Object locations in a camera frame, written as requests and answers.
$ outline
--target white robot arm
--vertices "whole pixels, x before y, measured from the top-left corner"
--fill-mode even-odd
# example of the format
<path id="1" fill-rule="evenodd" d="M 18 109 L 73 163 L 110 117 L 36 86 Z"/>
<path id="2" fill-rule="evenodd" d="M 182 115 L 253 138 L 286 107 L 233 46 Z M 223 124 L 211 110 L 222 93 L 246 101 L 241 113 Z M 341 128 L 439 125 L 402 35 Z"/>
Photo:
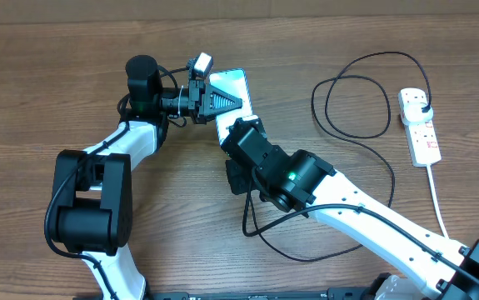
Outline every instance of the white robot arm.
<path id="1" fill-rule="evenodd" d="M 84 259 L 102 289 L 103 299 L 152 299 L 127 245 L 132 221 L 130 172 L 161 146 L 167 133 L 167 122 L 163 120 L 167 119 L 145 119 L 146 106 L 137 95 L 156 99 L 149 93 L 151 87 L 161 88 L 161 81 L 131 81 L 129 64 L 128 85 L 131 96 L 135 96 L 131 101 L 133 118 L 124 119 L 116 132 L 84 152 L 60 153 L 52 194 L 61 196 L 57 202 L 53 196 L 54 208 L 49 207 L 47 215 L 56 217 L 45 222 L 45 231 L 54 241 L 64 243 L 70 253 L 81 253 L 99 262 L 109 288 L 97 264 Z M 252 115 L 246 78 L 232 82 L 215 76 L 214 84 L 201 92 L 203 81 L 194 77 L 205 77 L 207 72 L 194 70 L 196 65 L 191 63 L 188 90 L 178 95 L 169 91 L 168 97 L 160 92 L 155 102 L 159 103 L 162 117 L 190 115 L 195 123 L 217 118 L 219 143 L 231 158 L 227 161 L 227 176 L 233 193 L 245 193 L 245 183 L 254 182 L 263 197 L 277 208 L 287 213 L 296 210 L 284 218 L 307 214 L 354 238 L 407 277 L 405 281 L 391 277 L 377 287 L 374 299 L 479 300 L 479 241 L 470 249 L 417 226 L 367 196 L 331 164 L 310 152 L 299 150 L 288 156 L 268 142 L 261 120 Z M 86 153 L 93 154 L 92 158 L 82 164 L 82 157 L 91 156 Z M 72 176 L 73 169 L 78 170 L 77 176 L 62 184 L 64 178 Z M 89 189 L 102 190 L 100 207 L 96 202 L 75 198 L 75 190 Z M 116 202 L 109 199 L 113 196 L 118 196 Z M 249 236 L 276 225 L 270 223 Z"/>

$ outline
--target screw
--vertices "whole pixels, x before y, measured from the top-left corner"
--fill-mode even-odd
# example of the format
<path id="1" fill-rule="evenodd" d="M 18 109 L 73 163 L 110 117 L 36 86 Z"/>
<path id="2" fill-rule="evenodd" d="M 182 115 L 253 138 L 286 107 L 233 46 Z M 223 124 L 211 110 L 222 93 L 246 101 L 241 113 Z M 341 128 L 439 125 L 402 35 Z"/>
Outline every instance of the screw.
<path id="1" fill-rule="evenodd" d="M 459 253 L 464 257 L 466 257 L 469 254 L 469 251 L 471 251 L 469 247 L 461 246 L 459 248 Z"/>
<path id="2" fill-rule="evenodd" d="M 448 284 L 448 282 L 446 282 L 442 279 L 439 279 L 439 282 L 436 284 L 436 289 L 443 292 L 447 288 L 447 284 Z"/>

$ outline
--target white power strip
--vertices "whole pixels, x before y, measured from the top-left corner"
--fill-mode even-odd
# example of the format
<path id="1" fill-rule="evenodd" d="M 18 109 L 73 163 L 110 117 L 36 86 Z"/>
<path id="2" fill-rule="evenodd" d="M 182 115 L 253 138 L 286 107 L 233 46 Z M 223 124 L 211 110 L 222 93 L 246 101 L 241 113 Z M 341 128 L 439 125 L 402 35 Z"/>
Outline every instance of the white power strip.
<path id="1" fill-rule="evenodd" d="M 427 169 L 437 221 L 441 227 L 442 234 L 445 238 L 448 238 L 439 210 L 432 176 L 432 164 L 441 160 L 437 135 L 432 122 L 433 111 L 419 113 L 420 111 L 416 110 L 416 108 L 427 104 L 426 94 L 418 88 L 402 89 L 398 93 L 398 103 L 400 104 L 400 116 L 406 129 L 407 146 L 409 147 L 413 166 L 426 167 Z"/>
<path id="2" fill-rule="evenodd" d="M 400 115 L 406 128 L 407 145 L 412 156 L 413 166 L 425 167 L 441 160 L 437 136 L 433 122 L 427 120 L 426 114 L 418 118 L 413 115 L 411 122 L 406 120 L 408 107 L 415 107 L 415 103 L 427 103 L 426 94 L 418 88 L 404 88 L 398 93 Z"/>

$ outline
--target white power cord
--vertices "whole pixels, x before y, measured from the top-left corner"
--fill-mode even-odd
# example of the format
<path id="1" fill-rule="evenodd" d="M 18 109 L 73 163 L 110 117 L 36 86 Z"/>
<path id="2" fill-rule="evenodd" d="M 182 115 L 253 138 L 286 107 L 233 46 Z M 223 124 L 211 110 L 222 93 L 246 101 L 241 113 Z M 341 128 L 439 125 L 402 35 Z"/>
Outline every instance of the white power cord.
<path id="1" fill-rule="evenodd" d="M 437 216 L 437 221 L 439 222 L 439 227 L 441 228 L 442 235 L 445 238 L 449 238 L 448 233 L 447 233 L 447 229 L 445 228 L 445 223 L 442 221 L 441 210 L 439 210 L 439 202 L 437 201 L 437 195 L 436 195 L 436 185 L 433 182 L 432 166 L 431 165 L 426 165 L 426 170 L 428 172 L 428 180 L 430 182 L 430 190 L 432 191 L 433 207 L 436 210 L 436 216 Z"/>

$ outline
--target black bracket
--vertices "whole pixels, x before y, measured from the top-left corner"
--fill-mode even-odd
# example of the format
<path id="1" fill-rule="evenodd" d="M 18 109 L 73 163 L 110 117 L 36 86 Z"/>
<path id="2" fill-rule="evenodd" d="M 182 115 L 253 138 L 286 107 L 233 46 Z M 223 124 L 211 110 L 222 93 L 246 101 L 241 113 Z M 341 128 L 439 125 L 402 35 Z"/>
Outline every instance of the black bracket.
<path id="1" fill-rule="evenodd" d="M 460 249 L 461 253 L 467 253 L 466 249 Z M 466 254 L 460 268 L 479 279 L 479 240 Z M 450 282 L 439 282 L 437 287 L 442 290 L 441 300 L 471 299 L 479 300 L 479 285 L 457 273 Z"/>
<path id="2" fill-rule="evenodd" d="M 200 79 L 189 79 L 188 114 L 195 124 L 206 124 L 221 113 L 242 107 L 242 100 Z"/>
<path id="3" fill-rule="evenodd" d="M 64 150 L 57 155 L 52 195 L 87 154 Z M 76 197 L 102 183 L 100 201 Z M 52 207 L 48 230 L 54 242 L 70 253 L 105 252 L 115 255 L 132 230 L 132 174 L 128 154 L 97 155 L 71 176 Z"/>
<path id="4" fill-rule="evenodd" d="M 236 120 L 221 148 L 232 159 L 226 162 L 232 192 L 247 192 L 250 181 L 257 179 L 260 188 L 269 193 L 263 198 L 286 213 L 312 204 L 312 193 L 321 180 L 336 174 L 330 163 L 313 153 L 298 150 L 289 156 L 278 145 L 270 144 L 259 119 Z"/>

